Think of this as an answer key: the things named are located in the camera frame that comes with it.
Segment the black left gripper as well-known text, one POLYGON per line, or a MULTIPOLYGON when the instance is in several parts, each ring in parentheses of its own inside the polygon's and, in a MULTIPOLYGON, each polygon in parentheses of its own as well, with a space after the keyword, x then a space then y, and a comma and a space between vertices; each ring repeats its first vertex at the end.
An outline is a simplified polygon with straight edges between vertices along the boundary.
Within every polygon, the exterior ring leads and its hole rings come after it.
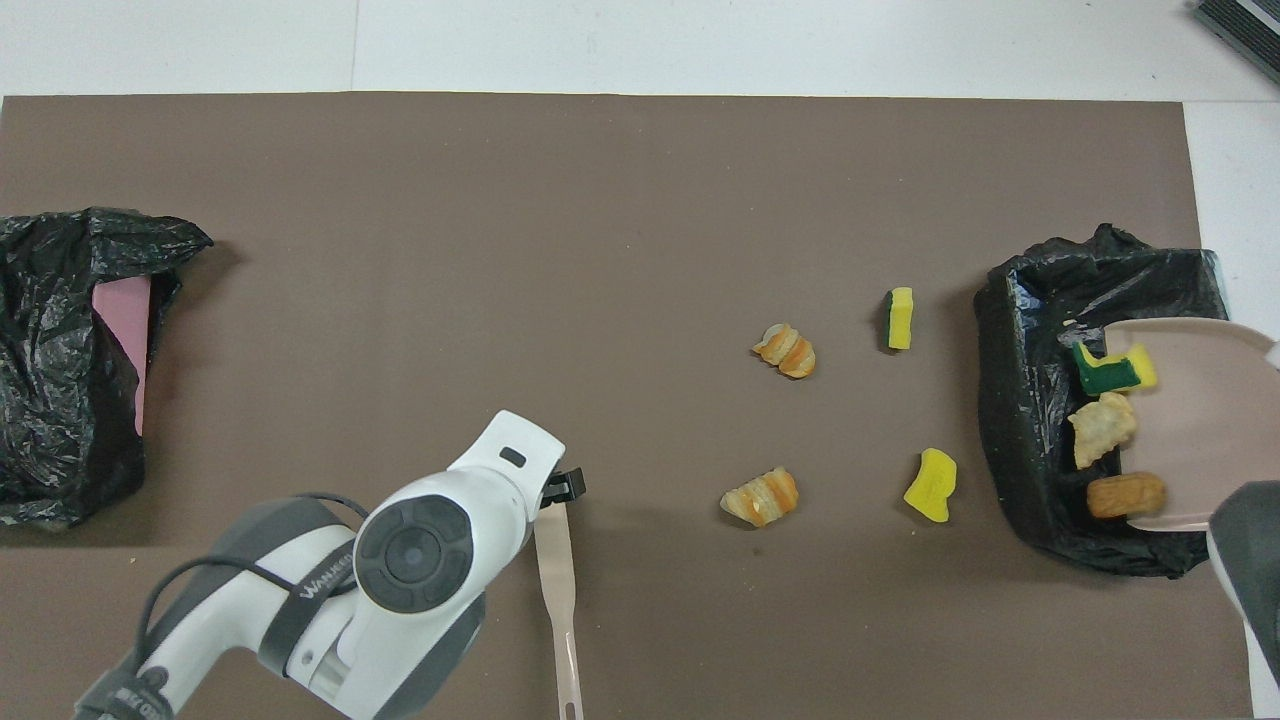
POLYGON ((554 503, 571 503, 586 493, 585 474, 581 468, 553 471, 541 489, 540 509, 554 503))

